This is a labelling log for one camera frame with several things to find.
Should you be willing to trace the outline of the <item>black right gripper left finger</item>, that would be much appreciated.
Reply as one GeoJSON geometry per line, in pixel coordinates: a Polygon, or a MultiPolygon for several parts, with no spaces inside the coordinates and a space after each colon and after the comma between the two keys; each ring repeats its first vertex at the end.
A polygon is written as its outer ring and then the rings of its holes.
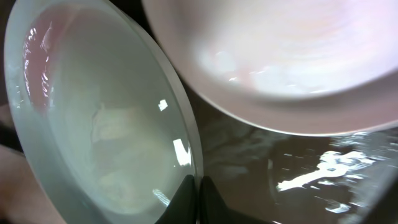
{"type": "Polygon", "coordinates": [[[186,175],[162,216],[155,224],[196,224],[197,190],[195,179],[186,175]]]}

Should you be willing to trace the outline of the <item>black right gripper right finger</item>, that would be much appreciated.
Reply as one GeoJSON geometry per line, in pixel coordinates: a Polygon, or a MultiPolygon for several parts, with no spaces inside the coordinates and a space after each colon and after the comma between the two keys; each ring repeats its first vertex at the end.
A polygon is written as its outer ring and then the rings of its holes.
{"type": "Polygon", "coordinates": [[[228,208],[208,176],[204,176],[201,180],[199,203],[201,224],[269,224],[228,208]]]}

